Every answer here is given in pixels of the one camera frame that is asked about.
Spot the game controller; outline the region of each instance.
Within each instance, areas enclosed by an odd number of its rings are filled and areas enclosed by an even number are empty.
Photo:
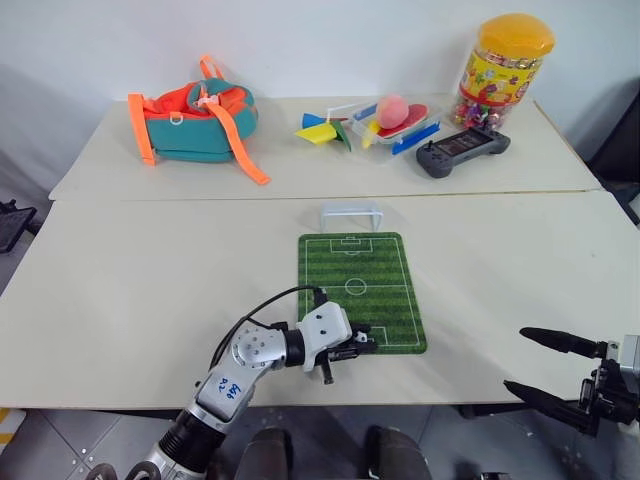
[[[437,142],[429,142],[416,152],[416,159],[433,178],[443,178],[453,167],[479,155],[504,152],[511,140],[493,130],[471,127]]]

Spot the black cable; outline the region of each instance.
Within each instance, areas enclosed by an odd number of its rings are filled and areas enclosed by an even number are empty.
[[[313,290],[314,291],[314,301],[315,301],[316,304],[323,303],[322,302],[323,299],[324,299],[324,301],[327,301],[326,294],[322,291],[322,289],[320,287],[314,287],[313,285],[300,285],[298,287],[292,287],[292,288],[289,288],[288,290],[285,290],[284,292],[280,292],[279,294],[274,295],[270,299],[264,301],[263,303],[258,305],[256,308],[251,310],[245,316],[240,318],[240,320],[238,320],[233,325],[233,327],[231,327],[231,329],[227,332],[227,334],[222,338],[222,340],[220,341],[220,343],[216,347],[216,350],[213,353],[213,358],[211,359],[211,364],[209,365],[209,370],[211,370],[213,367],[215,367],[220,362],[220,359],[222,358],[222,354],[227,349],[227,347],[229,346],[229,343],[231,342],[231,339],[233,338],[235,333],[238,331],[238,329],[240,328],[240,326],[244,322],[251,322],[254,325],[258,325],[260,327],[269,328],[265,324],[260,323],[260,322],[254,320],[251,317],[255,313],[257,313],[260,310],[262,310],[263,308],[265,308],[267,305],[272,304],[273,302],[275,302],[276,300],[279,300],[280,298],[284,297],[285,295],[289,295],[290,293],[293,293],[293,292],[299,292],[300,290]]]

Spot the white wall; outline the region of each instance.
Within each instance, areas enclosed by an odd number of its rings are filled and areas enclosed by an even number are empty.
[[[638,87],[638,0],[3,0],[0,196],[43,204],[112,99],[198,78],[202,53],[258,96],[452,91],[480,23],[513,11],[555,32],[528,95],[589,158]]]

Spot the plastic jar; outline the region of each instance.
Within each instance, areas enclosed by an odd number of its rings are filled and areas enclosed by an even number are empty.
[[[554,44],[553,32],[531,15],[510,13],[483,23],[460,80],[453,122],[500,128]]]

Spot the green soccer field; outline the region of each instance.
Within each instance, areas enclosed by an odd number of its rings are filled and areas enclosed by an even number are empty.
[[[302,235],[298,282],[326,289],[351,322],[372,326],[377,353],[423,353],[427,348],[402,238],[397,233]],[[300,319],[313,295],[300,292]]]

